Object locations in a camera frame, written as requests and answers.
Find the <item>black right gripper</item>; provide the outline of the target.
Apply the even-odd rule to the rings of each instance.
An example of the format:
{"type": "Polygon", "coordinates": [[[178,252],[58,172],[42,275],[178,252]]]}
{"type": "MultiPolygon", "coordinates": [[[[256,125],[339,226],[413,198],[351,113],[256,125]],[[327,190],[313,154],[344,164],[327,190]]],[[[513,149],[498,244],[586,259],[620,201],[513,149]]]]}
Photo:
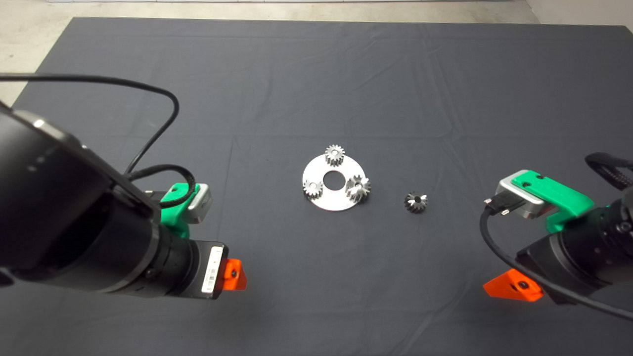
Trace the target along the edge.
{"type": "MultiPolygon", "coordinates": [[[[583,297],[601,289],[601,284],[578,269],[567,256],[560,234],[550,234],[516,253],[516,261],[554,284],[583,297]]],[[[543,289],[517,270],[507,270],[483,285],[493,298],[535,302],[544,296],[543,289]]]]}

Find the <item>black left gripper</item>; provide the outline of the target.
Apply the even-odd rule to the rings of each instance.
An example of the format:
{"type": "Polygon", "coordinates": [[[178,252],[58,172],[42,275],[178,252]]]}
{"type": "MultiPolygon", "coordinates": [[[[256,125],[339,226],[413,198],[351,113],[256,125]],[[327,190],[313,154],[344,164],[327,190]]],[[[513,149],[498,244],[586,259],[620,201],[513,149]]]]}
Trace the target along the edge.
{"type": "Polygon", "coordinates": [[[243,291],[247,276],[239,259],[228,259],[222,242],[191,240],[192,264],[185,280],[184,297],[216,300],[222,291],[243,291]]]}

